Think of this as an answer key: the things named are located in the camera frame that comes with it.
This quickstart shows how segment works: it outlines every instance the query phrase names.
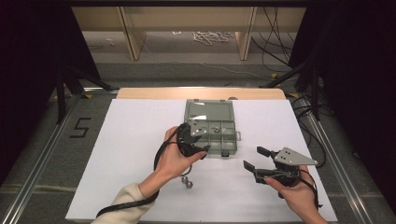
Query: wrist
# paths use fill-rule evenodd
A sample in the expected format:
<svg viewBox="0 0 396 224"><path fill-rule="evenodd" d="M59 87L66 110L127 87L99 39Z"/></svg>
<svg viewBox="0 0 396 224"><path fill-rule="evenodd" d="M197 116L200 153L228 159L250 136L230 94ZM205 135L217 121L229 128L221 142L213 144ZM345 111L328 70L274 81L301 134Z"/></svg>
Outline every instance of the wrist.
<svg viewBox="0 0 396 224"><path fill-rule="evenodd" d="M318 211L313 213L300 215L300 218L305 224L325 224L328 223Z"/></svg>
<svg viewBox="0 0 396 224"><path fill-rule="evenodd" d="M160 188L171 179L172 178L169 175L154 171L145 180L143 180L138 187L143 197L147 199L160 190Z"/></svg>

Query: screw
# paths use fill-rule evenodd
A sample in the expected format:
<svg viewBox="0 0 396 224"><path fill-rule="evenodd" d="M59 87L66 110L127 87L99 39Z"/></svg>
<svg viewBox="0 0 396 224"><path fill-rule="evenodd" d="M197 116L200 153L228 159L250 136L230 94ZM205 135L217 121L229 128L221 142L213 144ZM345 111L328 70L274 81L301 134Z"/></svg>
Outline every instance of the screw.
<svg viewBox="0 0 396 224"><path fill-rule="evenodd" d="M187 182L189 182L189 178L186 176L182 176L181 177L181 183L186 184Z"/></svg>
<svg viewBox="0 0 396 224"><path fill-rule="evenodd" d="M187 189L192 189L192 186L193 186L192 182L191 181L187 181L187 183L186 183Z"/></svg>

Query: metal frame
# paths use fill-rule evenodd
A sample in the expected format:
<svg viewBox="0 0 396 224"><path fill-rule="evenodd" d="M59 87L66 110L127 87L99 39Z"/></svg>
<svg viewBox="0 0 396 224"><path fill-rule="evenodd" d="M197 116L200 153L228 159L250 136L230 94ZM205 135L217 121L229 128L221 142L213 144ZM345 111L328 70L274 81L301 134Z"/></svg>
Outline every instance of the metal frame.
<svg viewBox="0 0 396 224"><path fill-rule="evenodd" d="M302 105L309 104L305 101L302 101ZM361 224L374 223L371 220L370 215L368 214L364 201L361 199L361 196L359 195L358 191L350 180L347 171L344 168L344 165L341 163L334 148L332 147L332 143L326 132L324 131L323 127L321 126L320 121L317 121L315 117L311 114L308 115L308 120L311 124L311 127L314 129L315 135L320 140L327 153L328 162L330 163L332 170L334 171L334 174L338 180L338 183L340 184L341 189L346 195L346 198L350 204L350 207L352 208L353 213L355 214L356 219Z"/></svg>
<svg viewBox="0 0 396 224"><path fill-rule="evenodd" d="M48 161L52 155L53 150L56 148L62 132L64 131L64 127L67 124L67 121L75 108L78 100L80 99L81 95L73 95L69 102L69 108L67 109L66 113L64 114L64 118L61 122L57 123L47 144L44 146L43 151L41 152L40 156L38 157L37 161L35 162L35 166L33 167L32 171L30 172L29 176L23 183L16 199L9 207L2 223L3 224L11 224L17 223L20 219L26 204L29 202L30 197L35 189L35 185L40 179L41 175L43 174Z"/></svg>

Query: black curtain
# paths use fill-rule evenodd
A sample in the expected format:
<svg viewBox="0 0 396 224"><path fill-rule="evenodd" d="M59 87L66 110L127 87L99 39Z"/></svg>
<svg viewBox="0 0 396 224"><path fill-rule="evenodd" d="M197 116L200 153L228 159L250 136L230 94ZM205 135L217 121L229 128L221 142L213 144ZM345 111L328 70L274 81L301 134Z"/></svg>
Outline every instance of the black curtain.
<svg viewBox="0 0 396 224"><path fill-rule="evenodd" d="M6 1L0 6L0 184L35 130L63 69L100 79L70 7Z"/></svg>
<svg viewBox="0 0 396 224"><path fill-rule="evenodd" d="M396 212L396 5L361 1L352 6L335 45L325 52L324 87L351 144Z"/></svg>

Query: forearm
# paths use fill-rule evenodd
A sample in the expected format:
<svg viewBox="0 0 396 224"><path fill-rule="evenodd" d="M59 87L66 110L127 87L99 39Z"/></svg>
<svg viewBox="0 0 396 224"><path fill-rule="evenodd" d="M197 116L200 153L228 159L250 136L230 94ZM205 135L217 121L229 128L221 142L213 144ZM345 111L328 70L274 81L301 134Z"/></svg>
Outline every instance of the forearm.
<svg viewBox="0 0 396 224"><path fill-rule="evenodd" d="M149 198L171 179L172 177L169 175L154 171L138 187L142 195Z"/></svg>
<svg viewBox="0 0 396 224"><path fill-rule="evenodd" d="M120 203L131 203L135 201L144 200L145 197L140 192L137 184L131 184L122 188L117 195L116 199L112 204ZM138 220L154 205L149 203L143 206L132 207L128 209L121 209L116 212L108 212L99 216L93 224L133 224L137 223Z"/></svg>
<svg viewBox="0 0 396 224"><path fill-rule="evenodd" d="M328 222L320 215L319 212L299 215L305 224L327 224Z"/></svg>

